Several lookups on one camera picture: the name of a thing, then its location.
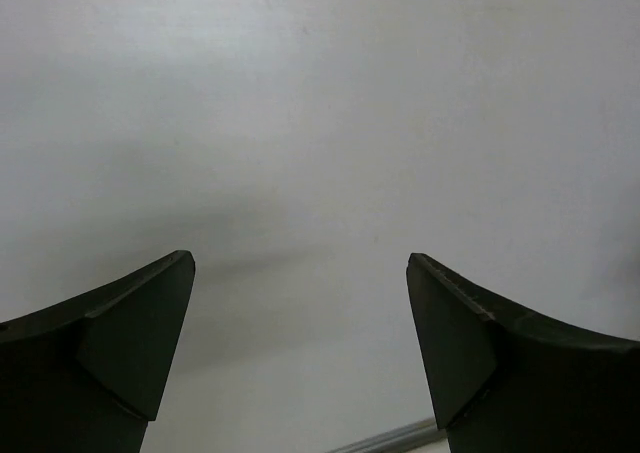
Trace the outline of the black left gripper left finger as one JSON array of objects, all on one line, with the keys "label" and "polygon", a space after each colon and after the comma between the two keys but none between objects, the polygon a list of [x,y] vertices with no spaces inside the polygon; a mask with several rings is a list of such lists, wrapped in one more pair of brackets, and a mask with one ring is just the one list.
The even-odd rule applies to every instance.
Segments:
[{"label": "black left gripper left finger", "polygon": [[1,325],[4,452],[137,452],[195,278],[188,251]]}]

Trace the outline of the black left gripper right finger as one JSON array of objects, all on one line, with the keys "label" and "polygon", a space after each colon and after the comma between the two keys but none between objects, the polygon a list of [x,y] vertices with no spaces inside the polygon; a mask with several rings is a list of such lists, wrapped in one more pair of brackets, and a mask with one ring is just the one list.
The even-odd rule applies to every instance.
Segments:
[{"label": "black left gripper right finger", "polygon": [[553,319],[422,254],[406,279],[437,426],[454,452],[635,452],[639,345]]}]

